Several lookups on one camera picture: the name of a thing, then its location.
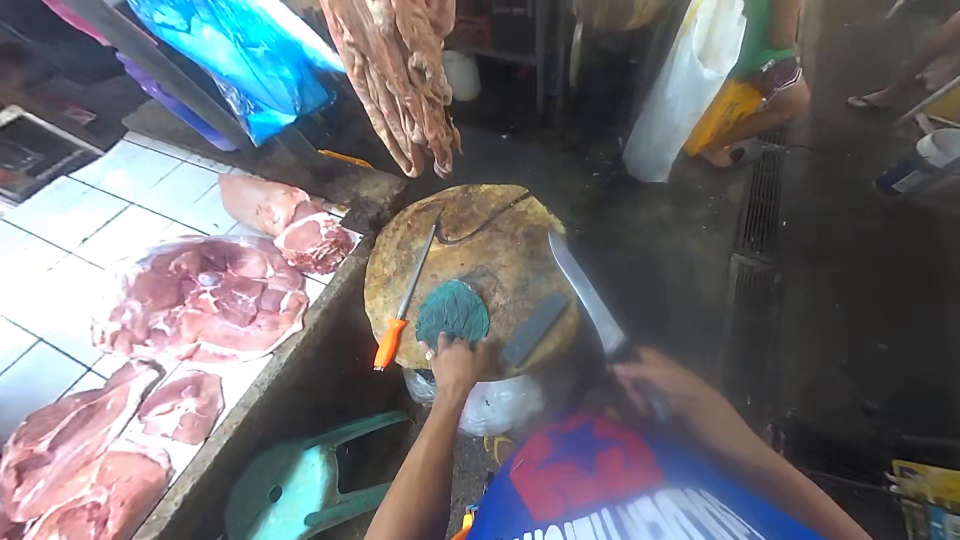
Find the tree stump cutting block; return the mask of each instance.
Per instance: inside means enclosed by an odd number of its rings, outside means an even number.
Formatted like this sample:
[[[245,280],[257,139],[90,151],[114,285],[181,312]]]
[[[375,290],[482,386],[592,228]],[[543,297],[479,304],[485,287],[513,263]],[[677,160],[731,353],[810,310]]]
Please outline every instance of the tree stump cutting block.
[[[382,339],[387,321],[396,317],[417,255],[438,215],[438,237],[410,301],[396,362],[408,368],[429,367],[417,345],[414,325],[426,296],[447,280],[465,282],[480,295],[490,315],[489,337],[500,346],[514,337],[547,295],[562,292],[569,305],[522,369],[566,350],[579,321],[577,297],[546,239],[550,230],[563,233],[564,225],[518,185],[451,187],[410,205],[387,224],[376,239],[364,284],[365,307],[376,339]],[[503,362],[503,372],[511,377],[518,370]]]

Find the blue shirt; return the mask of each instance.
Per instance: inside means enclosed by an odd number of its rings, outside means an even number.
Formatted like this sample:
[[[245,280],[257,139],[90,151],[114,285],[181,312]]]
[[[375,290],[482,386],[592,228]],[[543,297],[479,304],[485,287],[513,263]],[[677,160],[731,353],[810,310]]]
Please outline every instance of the blue shirt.
[[[506,461],[468,540],[771,540],[816,533],[670,440],[605,416],[548,425]]]

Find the green plastic chair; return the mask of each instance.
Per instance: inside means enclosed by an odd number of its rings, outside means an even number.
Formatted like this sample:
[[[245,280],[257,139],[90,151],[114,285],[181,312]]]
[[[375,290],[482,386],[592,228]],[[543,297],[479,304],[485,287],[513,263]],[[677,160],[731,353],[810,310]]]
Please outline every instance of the green plastic chair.
[[[399,411],[378,414],[261,454],[230,491],[224,515],[227,538],[309,538],[376,509],[391,483],[340,493],[337,446],[406,419]]]

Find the floor drain grate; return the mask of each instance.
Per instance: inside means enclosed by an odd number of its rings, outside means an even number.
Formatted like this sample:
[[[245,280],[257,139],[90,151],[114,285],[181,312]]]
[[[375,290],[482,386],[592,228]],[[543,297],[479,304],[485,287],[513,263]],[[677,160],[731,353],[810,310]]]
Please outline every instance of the floor drain grate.
[[[781,126],[764,133],[759,139],[783,145],[785,129]],[[741,255],[768,259],[777,248],[782,160],[782,152],[768,150],[754,163],[736,249]]]
[[[782,145],[785,129],[769,131],[760,140]],[[781,152],[767,151],[754,163],[727,285],[722,389],[755,430],[777,418],[780,407],[783,279],[774,256],[780,230],[782,160]]]

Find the person's leg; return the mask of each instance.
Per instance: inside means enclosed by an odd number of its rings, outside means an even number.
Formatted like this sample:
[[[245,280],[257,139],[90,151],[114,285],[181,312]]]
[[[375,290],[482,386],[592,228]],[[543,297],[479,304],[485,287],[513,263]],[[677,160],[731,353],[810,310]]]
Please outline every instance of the person's leg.
[[[940,27],[910,61],[898,71],[886,88],[864,96],[847,99],[852,107],[889,107],[931,62],[950,50],[960,49],[960,12],[955,13]]]
[[[735,142],[760,135],[769,128],[795,118],[806,110],[810,103],[810,89],[803,76],[770,99],[768,107],[747,116],[726,133],[718,136],[710,144],[700,149],[700,155],[717,167],[727,167],[733,164],[730,151],[727,147]]]

